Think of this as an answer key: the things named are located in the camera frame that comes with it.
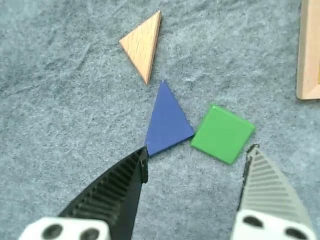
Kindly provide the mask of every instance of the triangle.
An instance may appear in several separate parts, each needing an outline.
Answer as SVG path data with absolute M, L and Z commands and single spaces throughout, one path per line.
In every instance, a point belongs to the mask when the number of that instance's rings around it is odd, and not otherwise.
M 119 41 L 145 84 L 151 76 L 160 22 L 161 11 L 158 11 Z
M 149 156 L 174 146 L 194 134 L 175 96 L 167 83 L 162 81 L 144 141 Z

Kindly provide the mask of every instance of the tangram piece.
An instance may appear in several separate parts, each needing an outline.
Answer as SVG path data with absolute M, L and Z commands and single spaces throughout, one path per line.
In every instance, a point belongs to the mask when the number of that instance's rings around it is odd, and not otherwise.
M 150 80 L 160 22 L 158 11 L 119 41 L 145 84 Z
M 296 96 L 320 99 L 320 1 L 302 0 Z
M 194 135 L 183 110 L 167 83 L 162 81 L 144 144 L 152 156 Z
M 230 165 L 254 129 L 252 123 L 212 105 L 192 139 L 191 146 Z

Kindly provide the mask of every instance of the wooden triangle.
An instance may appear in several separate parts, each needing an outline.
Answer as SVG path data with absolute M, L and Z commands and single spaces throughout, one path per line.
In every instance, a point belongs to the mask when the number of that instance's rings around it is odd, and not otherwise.
M 158 11 L 119 41 L 145 84 L 150 80 L 160 22 Z

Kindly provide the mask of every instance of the wooden frame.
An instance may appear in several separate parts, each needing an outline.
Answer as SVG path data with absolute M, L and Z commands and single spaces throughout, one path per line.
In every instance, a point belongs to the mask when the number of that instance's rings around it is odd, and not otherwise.
M 320 99 L 320 0 L 302 0 L 296 96 Z

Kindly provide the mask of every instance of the gray felt surface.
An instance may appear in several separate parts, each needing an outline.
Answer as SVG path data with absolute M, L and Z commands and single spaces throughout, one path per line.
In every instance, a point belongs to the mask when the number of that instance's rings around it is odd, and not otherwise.
M 161 80 L 197 127 L 211 103 L 256 125 L 320 233 L 319 101 L 296 98 L 300 0 L 1 0 L 0 236 L 57 215 L 144 143 Z M 118 41 L 162 10 L 150 85 Z M 133 240 L 227 240 L 244 153 L 183 142 L 149 161 Z

